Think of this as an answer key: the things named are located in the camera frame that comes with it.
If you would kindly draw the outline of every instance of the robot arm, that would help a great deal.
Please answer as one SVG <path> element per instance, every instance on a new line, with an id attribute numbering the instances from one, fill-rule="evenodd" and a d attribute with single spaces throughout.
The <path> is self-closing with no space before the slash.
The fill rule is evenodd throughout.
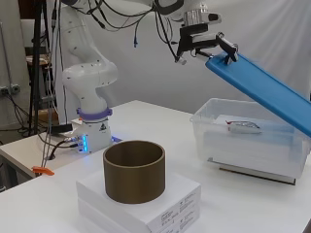
<path id="1" fill-rule="evenodd" d="M 108 116 L 112 114 L 106 101 L 97 95 L 96 88 L 117 80 L 118 71 L 114 63 L 106 59 L 94 45 L 80 11 L 94 11 L 103 0 L 62 0 L 67 5 L 62 8 L 61 32 L 70 52 L 80 58 L 80 64 L 63 71 L 63 83 L 80 100 L 79 115 L 83 119 L 78 129 L 79 151 L 93 152 L 108 147 L 111 132 Z M 201 0 L 126 0 L 141 3 L 174 20 L 183 21 L 180 42 L 175 61 L 186 64 L 182 57 L 185 51 L 195 50 L 198 56 L 212 56 L 202 50 L 220 46 L 226 53 L 225 63 L 237 61 L 237 47 L 224 38 L 223 33 L 208 35 L 209 25 L 220 23 L 221 16 L 208 11 Z"/>

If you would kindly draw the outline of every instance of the white tabletop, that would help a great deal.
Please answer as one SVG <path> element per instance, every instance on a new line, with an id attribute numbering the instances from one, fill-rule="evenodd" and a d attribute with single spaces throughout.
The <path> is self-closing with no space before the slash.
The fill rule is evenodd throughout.
<path id="1" fill-rule="evenodd" d="M 42 134 L 42 138 L 44 140 L 46 139 L 45 133 Z M 52 137 L 51 139 L 51 143 L 54 145 L 60 141 L 61 138 Z M 23 172 L 35 178 L 36 176 L 32 172 L 32 167 L 41 166 L 43 148 L 43 142 L 36 135 L 1 146 L 0 153 Z M 52 170 L 63 167 L 87 155 L 84 153 L 77 154 L 74 149 L 57 149 L 55 156 L 57 159 L 49 161 L 49 165 L 47 166 Z"/>
<path id="2" fill-rule="evenodd" d="M 118 138 L 161 144 L 167 170 L 202 184 L 201 217 L 188 233 L 298 233 L 311 217 L 310 162 L 296 186 L 220 171 L 198 159 L 190 114 L 138 101 L 115 107 L 110 125 Z M 1 193 L 1 232 L 83 232 L 75 181 L 100 170 L 102 151 Z"/>

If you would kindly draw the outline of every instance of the blue plastic board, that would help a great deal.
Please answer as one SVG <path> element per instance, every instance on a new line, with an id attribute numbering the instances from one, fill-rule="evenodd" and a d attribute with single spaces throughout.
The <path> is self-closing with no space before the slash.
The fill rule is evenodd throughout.
<path id="1" fill-rule="evenodd" d="M 225 53 L 214 56 L 206 67 L 266 109 L 311 137 L 311 103 L 245 56 L 224 63 Z"/>

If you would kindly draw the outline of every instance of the brown cylinder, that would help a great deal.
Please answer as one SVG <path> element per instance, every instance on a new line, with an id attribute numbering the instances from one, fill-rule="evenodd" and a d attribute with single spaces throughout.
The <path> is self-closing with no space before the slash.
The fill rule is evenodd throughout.
<path id="1" fill-rule="evenodd" d="M 104 152 L 107 195 L 124 204 L 152 201 L 165 189 L 165 151 L 158 144 L 129 141 Z"/>

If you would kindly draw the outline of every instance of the transparent plastic container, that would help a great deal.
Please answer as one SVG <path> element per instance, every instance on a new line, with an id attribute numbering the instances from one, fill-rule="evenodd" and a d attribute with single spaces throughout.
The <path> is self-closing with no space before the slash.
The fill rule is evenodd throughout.
<path id="1" fill-rule="evenodd" d="M 301 177 L 310 139 L 260 104 L 210 99 L 191 121 L 202 159 L 295 179 Z M 258 129 L 232 126 L 229 123 L 233 121 L 251 122 Z"/>

